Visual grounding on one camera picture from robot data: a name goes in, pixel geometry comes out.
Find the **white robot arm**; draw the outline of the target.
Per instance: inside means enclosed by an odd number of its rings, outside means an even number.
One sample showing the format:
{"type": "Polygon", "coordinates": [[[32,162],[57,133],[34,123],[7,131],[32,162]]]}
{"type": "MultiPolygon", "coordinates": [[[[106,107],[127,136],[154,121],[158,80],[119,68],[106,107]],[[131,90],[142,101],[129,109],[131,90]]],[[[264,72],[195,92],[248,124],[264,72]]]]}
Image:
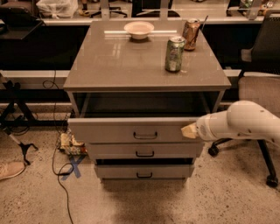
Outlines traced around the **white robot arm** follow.
{"type": "Polygon", "coordinates": [[[188,138],[266,140],[280,145],[280,118],[252,101],[237,101],[222,112],[203,115],[181,129],[188,138]]]}

